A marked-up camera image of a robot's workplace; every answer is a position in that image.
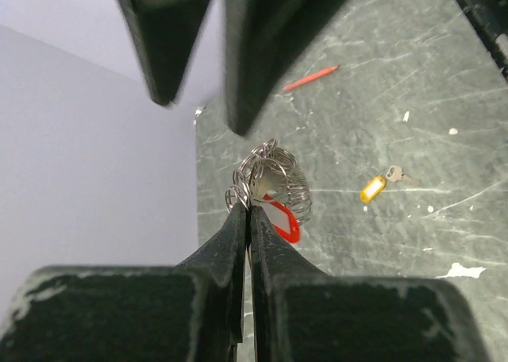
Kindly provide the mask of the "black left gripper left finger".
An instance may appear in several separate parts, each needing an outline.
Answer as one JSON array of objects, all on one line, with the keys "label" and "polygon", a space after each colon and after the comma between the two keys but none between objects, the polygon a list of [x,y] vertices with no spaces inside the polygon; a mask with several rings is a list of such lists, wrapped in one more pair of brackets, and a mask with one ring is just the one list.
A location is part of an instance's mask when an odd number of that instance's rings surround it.
[{"label": "black left gripper left finger", "polygon": [[32,272],[1,327],[4,361],[234,361],[243,340],[247,212],[175,266]]}]

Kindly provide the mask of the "red key tag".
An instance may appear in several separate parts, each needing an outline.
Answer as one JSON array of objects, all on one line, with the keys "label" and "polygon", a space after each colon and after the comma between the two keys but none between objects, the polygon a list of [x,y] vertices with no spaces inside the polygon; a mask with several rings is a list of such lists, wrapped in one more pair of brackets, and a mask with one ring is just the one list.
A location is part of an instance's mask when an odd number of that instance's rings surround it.
[{"label": "red key tag", "polygon": [[269,194],[264,195],[261,207],[281,238],[292,244],[301,240],[300,225],[289,208],[274,200]]}]

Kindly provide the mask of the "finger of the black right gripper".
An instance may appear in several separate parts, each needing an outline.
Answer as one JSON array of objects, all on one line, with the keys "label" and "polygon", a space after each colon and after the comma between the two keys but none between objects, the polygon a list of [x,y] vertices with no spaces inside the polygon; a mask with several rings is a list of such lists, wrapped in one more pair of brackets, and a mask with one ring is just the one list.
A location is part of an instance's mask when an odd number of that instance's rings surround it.
[{"label": "finger of the black right gripper", "polygon": [[225,0],[225,112],[246,136],[285,72],[348,0]]},{"label": "finger of the black right gripper", "polygon": [[151,100],[173,103],[210,0],[117,0]]}]

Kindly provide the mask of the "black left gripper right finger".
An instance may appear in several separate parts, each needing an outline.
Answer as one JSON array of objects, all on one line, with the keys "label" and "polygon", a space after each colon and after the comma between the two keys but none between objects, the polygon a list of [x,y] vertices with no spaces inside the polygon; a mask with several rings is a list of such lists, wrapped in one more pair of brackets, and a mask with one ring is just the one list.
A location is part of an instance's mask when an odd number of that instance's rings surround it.
[{"label": "black left gripper right finger", "polygon": [[331,276],[281,238],[260,207],[249,219],[257,360],[488,360],[451,283]]}]

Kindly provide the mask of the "large keyring with yellow handle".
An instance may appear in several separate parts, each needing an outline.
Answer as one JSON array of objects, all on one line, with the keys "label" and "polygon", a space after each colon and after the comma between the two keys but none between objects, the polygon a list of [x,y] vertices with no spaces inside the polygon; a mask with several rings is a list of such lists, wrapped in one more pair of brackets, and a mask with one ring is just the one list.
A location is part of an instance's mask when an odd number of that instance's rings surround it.
[{"label": "large keyring with yellow handle", "polygon": [[272,138],[255,147],[232,174],[225,191],[231,210],[239,202],[249,208],[267,199],[280,203],[295,216],[298,224],[309,220],[312,211],[310,185],[293,153]]}]

